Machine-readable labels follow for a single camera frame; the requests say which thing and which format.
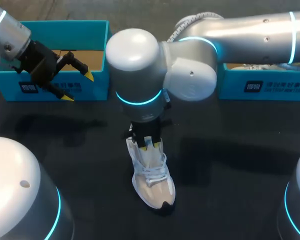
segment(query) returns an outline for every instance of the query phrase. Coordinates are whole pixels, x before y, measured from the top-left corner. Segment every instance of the sneaker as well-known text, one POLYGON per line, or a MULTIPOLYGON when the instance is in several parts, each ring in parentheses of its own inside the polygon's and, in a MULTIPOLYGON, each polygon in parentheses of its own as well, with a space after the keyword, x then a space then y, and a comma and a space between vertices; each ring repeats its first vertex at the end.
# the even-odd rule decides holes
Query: sneaker
POLYGON ((146 148, 128 138, 126 145, 132 158, 134 174, 132 185, 139 197, 151 208, 170 207, 176 198, 176 188, 163 153, 163 142, 153 145, 151 137, 144 138, 146 148))
POLYGON ((269 68, 269 65, 244 64, 243 66, 234 67, 232 70, 268 70, 269 68))

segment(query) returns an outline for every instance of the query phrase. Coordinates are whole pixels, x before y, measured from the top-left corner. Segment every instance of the screw hole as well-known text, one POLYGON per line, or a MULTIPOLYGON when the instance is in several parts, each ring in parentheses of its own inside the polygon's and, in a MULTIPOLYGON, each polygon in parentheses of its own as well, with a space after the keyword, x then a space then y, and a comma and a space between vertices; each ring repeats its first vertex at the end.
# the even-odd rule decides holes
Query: screw hole
POLYGON ((11 46, 8 44, 4 46, 4 50, 6 50, 7 52, 10 52, 11 49, 12 49, 11 46))
POLYGON ((27 188, 30 188, 30 183, 26 180, 22 180, 20 182, 20 186, 27 189, 27 188))

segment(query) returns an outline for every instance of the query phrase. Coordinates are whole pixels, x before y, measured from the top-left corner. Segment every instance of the teal box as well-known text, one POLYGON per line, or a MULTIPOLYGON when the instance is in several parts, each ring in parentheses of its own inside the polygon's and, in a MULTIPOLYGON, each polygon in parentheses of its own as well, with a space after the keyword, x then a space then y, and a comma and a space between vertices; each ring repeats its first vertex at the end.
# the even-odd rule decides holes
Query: teal box
POLYGON ((223 100, 300 101, 300 71, 232 70, 219 64, 217 90, 223 100))
MULTIPOLYGON (((108 97, 109 72, 106 44, 111 37, 109 22, 103 20, 23 21, 32 32, 31 39, 52 50, 103 51, 102 68, 91 71, 94 82, 79 71, 60 71, 52 83, 74 96, 75 101, 104 101, 108 97)), ((7 101, 60 101, 52 93, 37 87, 38 93, 23 93, 19 83, 30 82, 23 71, 4 69, 0 65, 0 91, 7 101)))

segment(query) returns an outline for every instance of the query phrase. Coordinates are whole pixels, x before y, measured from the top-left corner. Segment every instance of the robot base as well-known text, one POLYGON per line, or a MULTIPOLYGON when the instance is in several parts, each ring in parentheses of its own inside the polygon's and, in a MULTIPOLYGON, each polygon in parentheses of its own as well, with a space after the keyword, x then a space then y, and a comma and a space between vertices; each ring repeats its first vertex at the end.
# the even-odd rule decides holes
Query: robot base
POLYGON ((74 220, 36 157, 0 137, 0 240, 73 240, 74 220))

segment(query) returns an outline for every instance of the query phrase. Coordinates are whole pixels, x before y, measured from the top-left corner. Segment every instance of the white cable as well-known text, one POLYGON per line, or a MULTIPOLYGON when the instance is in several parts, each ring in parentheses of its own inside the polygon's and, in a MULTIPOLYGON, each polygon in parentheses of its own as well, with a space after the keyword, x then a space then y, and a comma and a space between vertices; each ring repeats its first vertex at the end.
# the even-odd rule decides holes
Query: white cable
POLYGON ((204 19, 204 18, 215 18, 215 19, 223 19, 222 16, 214 13, 214 12, 201 12, 197 15, 191 17, 190 19, 186 20, 184 23, 182 23, 175 31, 174 33, 169 37, 167 40, 168 43, 173 42, 188 26, 193 24, 194 22, 204 19))

